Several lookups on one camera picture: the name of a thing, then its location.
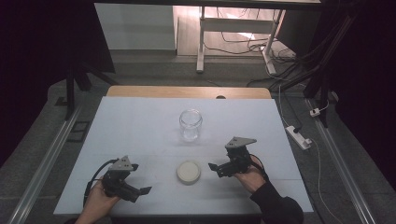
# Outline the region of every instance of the white table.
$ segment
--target white table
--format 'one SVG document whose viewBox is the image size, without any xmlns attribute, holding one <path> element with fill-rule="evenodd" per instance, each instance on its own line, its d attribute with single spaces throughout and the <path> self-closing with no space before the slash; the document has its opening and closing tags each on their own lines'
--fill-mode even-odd
<svg viewBox="0 0 396 224">
<path fill-rule="evenodd" d="M 178 131 L 178 116 L 187 108 L 198 109 L 204 119 L 193 143 L 183 142 Z M 79 214 L 94 172 L 124 155 L 139 164 L 125 181 L 152 190 L 136 203 L 117 203 L 112 216 L 259 214 L 235 178 L 219 178 L 207 165 L 229 160 L 224 145 L 233 136 L 257 139 L 247 149 L 262 159 L 279 193 L 313 211 L 274 100 L 104 97 L 54 214 Z M 176 168 L 185 160 L 198 161 L 202 169 L 192 186 L 177 180 Z"/>
</svg>

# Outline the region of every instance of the floor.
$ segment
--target floor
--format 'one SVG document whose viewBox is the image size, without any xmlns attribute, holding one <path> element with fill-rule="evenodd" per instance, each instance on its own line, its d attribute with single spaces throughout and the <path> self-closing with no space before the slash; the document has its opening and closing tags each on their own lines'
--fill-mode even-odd
<svg viewBox="0 0 396 224">
<path fill-rule="evenodd" d="M 243 9 L 239 9 L 234 12 L 234 15 L 239 16 L 242 13 Z M 179 36 L 183 35 L 183 32 L 180 31 L 181 27 L 182 25 L 179 24 Z M 228 49 L 227 45 L 224 45 L 221 35 L 213 37 L 213 39 L 217 39 L 213 42 L 210 42 L 212 38 L 210 35 L 205 38 L 208 38 L 208 45 L 210 43 L 215 46 L 218 41 L 217 48 Z M 215 53 L 210 55 L 209 51 L 206 51 L 205 54 L 210 57 L 205 59 L 205 72 L 202 75 L 197 75 L 195 73 L 196 57 L 193 56 L 194 46 L 188 44 L 183 49 L 185 50 L 183 54 L 181 53 L 182 47 L 179 46 L 178 55 L 169 53 L 132 55 L 130 52 L 113 51 L 112 57 L 117 74 L 109 75 L 123 85 L 269 88 L 274 83 L 279 84 L 278 79 L 269 78 L 266 75 L 263 59 L 257 53 L 252 53 L 247 57 L 240 55 L 226 57 L 222 53 L 221 55 Z M 246 50 L 246 48 L 245 45 L 242 45 L 242 47 L 229 48 L 228 50 Z M 276 69 L 285 71 L 289 66 L 290 63 L 279 63 L 276 64 Z M 295 70 L 291 76 L 298 76 L 298 74 L 299 71 Z M 84 92 L 78 89 L 75 91 L 77 105 L 81 106 L 76 118 L 77 125 L 71 128 L 70 133 L 66 136 L 52 169 L 41 183 L 43 184 L 42 188 L 38 189 L 37 197 L 32 201 L 31 206 L 27 207 L 24 223 L 64 223 L 69 219 L 69 217 L 54 216 L 52 213 L 83 145 L 85 135 L 84 132 L 78 131 L 78 127 L 87 124 L 89 127 L 101 98 L 106 95 L 109 88 L 108 84 L 97 77 L 90 75 L 90 80 L 92 82 L 90 91 Z M 305 214 L 304 223 L 362 223 L 352 199 L 353 192 L 347 190 L 345 181 L 340 175 L 342 171 L 337 169 L 331 150 L 320 134 L 318 120 L 312 119 L 307 113 L 309 105 L 317 104 L 317 100 L 307 100 L 302 96 L 304 83 L 281 95 L 278 94 L 276 88 L 277 85 L 273 87 L 272 96 L 278 104 L 279 111 L 282 111 L 285 126 L 287 126 L 286 123 L 289 125 L 303 124 L 301 133 L 315 140 L 314 147 L 309 150 L 300 150 L 292 139 L 289 139 L 315 210 L 314 213 Z M 56 139 L 57 133 L 64 126 L 66 113 L 65 106 L 62 104 L 64 97 L 64 81 L 49 88 L 49 99 L 41 114 L 24 136 L 14 154 L 1 168 L 0 223 L 10 220 L 14 209 L 21 202 L 23 194 L 31 183 L 32 176 L 40 167 L 51 144 Z M 336 101 L 331 100 L 328 107 L 330 124 L 328 130 L 332 134 L 333 141 L 339 147 L 348 171 L 359 186 L 376 223 L 394 223 L 396 220 L 396 193 L 378 171 L 364 148 L 338 118 L 334 110 L 335 105 Z M 99 223 L 110 223 L 110 219 L 104 218 Z"/>
</svg>

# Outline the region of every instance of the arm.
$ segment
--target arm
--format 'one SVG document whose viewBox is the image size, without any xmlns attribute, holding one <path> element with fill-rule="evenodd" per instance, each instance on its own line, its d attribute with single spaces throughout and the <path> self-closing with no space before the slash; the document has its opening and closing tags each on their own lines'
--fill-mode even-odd
<svg viewBox="0 0 396 224">
<path fill-rule="evenodd" d="M 234 175 L 252 193 L 250 199 L 262 210 L 262 220 L 267 224 L 301 224 L 304 221 L 302 208 L 292 198 L 282 198 L 268 176 L 251 166 L 245 174 Z"/>
<path fill-rule="evenodd" d="M 79 215 L 76 224 L 92 224 L 107 215 L 119 197 L 107 197 L 103 190 L 102 180 L 98 180 L 91 188 L 87 202 Z"/>
</svg>

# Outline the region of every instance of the cable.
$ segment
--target cable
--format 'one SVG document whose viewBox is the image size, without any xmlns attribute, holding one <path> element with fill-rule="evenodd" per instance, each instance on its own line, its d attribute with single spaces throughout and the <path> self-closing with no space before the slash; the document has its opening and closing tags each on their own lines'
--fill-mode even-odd
<svg viewBox="0 0 396 224">
<path fill-rule="evenodd" d="M 288 49 L 282 49 L 277 53 L 277 56 L 275 56 L 274 51 L 271 49 L 272 55 L 270 55 L 271 59 L 276 61 L 277 63 L 295 63 L 297 62 L 297 59 L 295 57 L 280 57 L 280 52 L 285 51 Z"/>
<path fill-rule="evenodd" d="M 221 85 L 219 85 L 218 83 L 216 83 L 216 82 L 214 82 L 214 81 L 211 81 L 211 80 L 206 80 L 208 83 L 212 83 L 213 85 L 215 85 L 215 86 L 218 86 L 218 87 L 222 87 Z"/>
<path fill-rule="evenodd" d="M 337 24 L 334 25 L 334 27 L 330 30 L 330 32 L 328 33 L 328 35 L 310 52 L 308 52 L 307 54 L 305 54 L 303 57 L 298 58 L 298 60 L 301 63 L 311 63 L 315 60 L 316 57 L 314 56 L 318 56 L 319 53 L 321 53 L 322 49 L 324 48 L 325 44 L 335 35 L 337 28 L 339 28 L 341 26 L 341 21 L 339 21 Z"/>
<path fill-rule="evenodd" d="M 216 7 L 216 10 L 217 10 L 217 13 L 218 13 L 218 18 L 220 18 L 220 16 L 221 16 L 222 18 L 224 18 L 224 16 L 222 15 L 222 13 L 220 12 L 220 10 L 219 10 L 218 7 Z M 258 12 L 257 12 L 256 20 L 259 18 L 259 14 L 260 14 L 260 10 L 258 10 Z M 249 49 L 249 52 L 259 52 L 259 50 L 254 50 L 254 49 L 260 48 L 260 47 L 265 47 L 265 44 L 264 44 L 264 43 L 263 43 L 263 44 L 257 44 L 257 45 L 252 45 L 252 46 L 250 46 L 249 43 L 250 43 L 251 41 L 264 41 L 264 40 L 268 40 L 268 38 L 254 39 L 254 40 L 252 40 L 251 37 L 253 37 L 253 34 L 250 34 L 250 38 L 249 38 L 248 40 L 227 40 L 227 39 L 224 37 L 224 33 L 223 33 L 223 32 L 220 32 L 220 33 L 221 33 L 221 37 L 222 37 L 222 39 L 224 40 L 224 42 L 228 42 L 228 43 L 246 43 L 246 42 L 247 42 L 247 48 Z M 223 49 L 214 49 L 214 50 L 219 50 L 219 51 L 223 51 L 223 52 L 227 52 L 227 53 L 232 53 L 232 54 L 247 53 L 247 51 L 245 51 L 245 52 L 237 52 L 237 53 L 234 53 L 234 52 L 230 52 L 230 51 L 223 50 Z"/>
<path fill-rule="evenodd" d="M 281 115 L 281 118 L 283 119 L 283 122 L 285 122 L 285 124 L 289 127 L 290 125 L 286 122 L 285 118 L 283 118 L 282 104 L 280 102 L 280 86 L 281 85 L 279 85 L 279 95 L 278 95 L 280 115 Z"/>
<path fill-rule="evenodd" d="M 84 201 L 83 201 L 82 206 L 84 206 L 84 205 L 85 205 L 85 202 L 87 202 L 88 195 L 90 195 L 92 183 L 93 183 L 93 181 L 97 180 L 97 179 L 96 179 L 96 176 L 103 170 L 103 168 L 105 168 L 105 167 L 106 167 L 107 165 L 109 165 L 110 163 L 114 163 L 114 162 L 116 162 L 116 161 L 118 161 L 118 160 L 110 160 L 110 161 L 107 161 L 107 162 L 105 162 L 101 167 L 99 167 L 99 169 L 98 169 L 98 170 L 96 171 L 96 173 L 93 175 L 91 181 L 87 183 L 87 188 L 85 188 Z"/>
<path fill-rule="evenodd" d="M 300 172 L 300 174 L 301 174 L 301 179 L 302 179 L 303 182 L 304 182 L 304 187 L 305 187 L 306 194 L 308 194 L 308 197 L 311 199 L 311 203 L 312 203 L 312 205 L 314 206 L 314 211 L 317 212 L 317 215 L 318 215 L 318 217 L 319 217 L 319 219 L 320 219 L 320 222 L 321 222 L 322 224 L 325 224 L 325 222 L 324 222 L 324 220 L 323 220 L 323 217 L 321 216 L 321 213 L 319 212 L 319 210 L 318 210 L 318 208 L 317 208 L 317 205 L 315 204 L 315 200 L 314 200 L 314 198 L 312 197 L 311 193 L 310 193 L 309 190 L 308 190 L 308 187 L 307 187 L 306 184 L 305 184 L 306 181 L 305 181 L 304 175 L 303 175 L 303 173 L 301 172 L 300 167 L 297 166 L 297 168 L 298 168 L 298 170 L 299 170 L 299 172 Z"/>
<path fill-rule="evenodd" d="M 281 85 L 279 85 L 279 93 L 278 93 L 278 101 L 279 101 L 280 115 L 281 115 L 283 121 L 285 122 L 285 124 L 289 127 L 290 125 L 286 122 L 285 117 L 283 116 L 282 103 L 281 103 L 281 101 L 280 101 L 280 87 L 281 87 Z M 286 96 L 286 94 L 284 94 L 284 95 L 285 95 L 286 100 L 288 101 L 288 104 L 289 104 L 289 106 L 290 106 L 290 108 L 291 108 L 291 111 L 292 111 L 293 114 L 294 114 L 294 117 L 297 119 L 297 121 L 298 121 L 298 123 L 299 123 L 299 126 L 297 126 L 296 129 L 297 129 L 297 130 L 301 130 L 301 129 L 303 128 L 303 123 L 302 123 L 302 122 L 300 121 L 300 119 L 298 118 L 298 116 L 297 116 L 297 114 L 296 114 L 296 112 L 295 112 L 293 106 L 291 106 L 291 103 L 290 103 L 288 97 Z"/>
<path fill-rule="evenodd" d="M 325 110 L 327 107 L 329 107 L 329 100 L 327 100 L 327 105 L 323 108 L 321 108 L 319 111 Z"/>
<path fill-rule="evenodd" d="M 262 165 L 262 166 L 260 166 L 259 164 L 257 164 L 256 162 L 252 162 L 251 164 L 254 166 L 254 167 L 256 167 L 258 170 L 260 170 L 261 172 L 262 172 L 262 177 L 264 177 L 264 179 L 265 179 L 265 181 L 270 181 L 270 179 L 269 179 L 269 177 L 268 177 L 268 174 L 267 173 L 265 173 L 265 169 L 264 169 L 264 165 L 262 164 L 262 161 L 260 160 L 260 158 L 258 158 L 256 155 L 253 155 L 253 154 L 249 154 L 250 156 L 252 156 L 252 157 L 254 157 L 254 158 L 256 158 L 259 162 L 260 162 L 260 164 Z"/>
<path fill-rule="evenodd" d="M 321 191 L 320 191 L 320 178 L 321 178 L 321 163 L 320 163 L 320 151 L 319 151 L 319 147 L 317 142 L 311 138 L 311 141 L 315 143 L 316 147 L 317 147 L 317 151 L 318 151 L 318 164 L 319 164 L 319 175 L 318 175 L 318 192 L 319 192 L 319 197 L 321 199 L 321 201 L 323 202 L 323 205 L 326 207 L 327 211 L 341 224 L 343 224 L 343 222 L 338 219 L 338 217 L 336 217 L 332 211 L 330 211 L 329 207 L 327 206 L 327 204 L 324 202 L 322 195 L 321 195 Z"/>
<path fill-rule="evenodd" d="M 212 49 L 212 48 L 208 47 L 208 46 L 205 44 L 205 42 L 204 42 L 204 46 L 205 46 L 205 48 L 207 48 L 207 49 Z M 212 50 L 218 50 L 218 51 L 222 51 L 222 52 L 225 52 L 225 53 L 231 53 L 231 54 L 245 54 L 245 53 L 250 53 L 250 52 L 251 52 L 251 50 L 242 51 L 242 52 L 230 52 L 230 51 L 227 51 L 227 50 L 224 50 L 224 49 L 212 49 Z"/>
<path fill-rule="evenodd" d="M 287 73 L 285 73 L 285 75 L 283 76 L 283 79 L 284 79 L 285 81 L 290 81 L 290 80 L 292 80 L 293 78 L 299 76 L 301 73 L 304 72 L 304 71 L 300 71 L 299 73 L 297 73 L 297 74 L 296 74 L 294 77 L 292 77 L 291 79 L 286 79 L 286 77 L 288 77 L 289 75 L 291 75 L 291 73 L 298 67 L 297 65 L 300 66 L 299 63 L 295 63 L 295 66 L 293 66 L 293 67 L 291 68 L 291 70 L 289 70 Z M 281 82 L 281 81 L 284 81 L 284 80 L 278 80 L 278 81 L 274 82 L 274 83 L 268 88 L 269 91 L 273 91 L 273 88 L 275 87 L 275 85 L 278 84 L 278 83 Z"/>
<path fill-rule="evenodd" d="M 247 13 L 248 9 L 249 9 L 249 8 L 244 8 L 244 9 L 242 10 L 242 13 L 243 13 L 243 14 L 240 15 L 240 16 L 238 16 L 238 18 L 241 18 L 241 17 L 245 16 L 245 14 Z"/>
<path fill-rule="evenodd" d="M 283 71 L 282 73 L 280 73 L 280 74 L 276 77 L 276 79 L 278 79 L 278 81 L 274 82 L 274 83 L 268 88 L 269 91 L 273 91 L 272 88 L 273 88 L 278 82 L 283 81 L 283 80 L 289 81 L 289 79 L 285 79 L 285 77 L 288 77 L 288 76 L 291 74 L 291 72 L 293 72 L 294 69 L 297 68 L 297 65 L 299 65 L 299 64 L 298 64 L 298 63 L 293 63 L 293 64 L 292 64 L 291 66 L 289 66 L 285 71 Z M 268 71 L 268 68 L 267 68 L 267 67 L 266 67 L 266 70 L 267 70 L 268 76 L 273 77 L 273 76 L 269 75 L 269 71 Z"/>
<path fill-rule="evenodd" d="M 260 78 L 260 79 L 251 79 L 251 80 L 247 83 L 246 87 L 249 87 L 250 84 L 251 84 L 251 83 L 254 83 L 254 82 L 261 82 L 261 81 L 268 81 L 268 80 L 272 80 L 272 79 L 269 78 L 269 77 Z"/>
</svg>

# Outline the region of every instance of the sleeve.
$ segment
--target sleeve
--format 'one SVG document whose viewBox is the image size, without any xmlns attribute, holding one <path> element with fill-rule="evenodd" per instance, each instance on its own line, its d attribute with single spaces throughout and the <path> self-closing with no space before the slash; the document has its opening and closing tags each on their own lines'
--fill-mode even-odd
<svg viewBox="0 0 396 224">
<path fill-rule="evenodd" d="M 271 182 L 267 181 L 254 192 L 250 199 L 262 210 L 266 224 L 301 224 L 303 209 L 292 198 L 282 198 Z"/>
</svg>

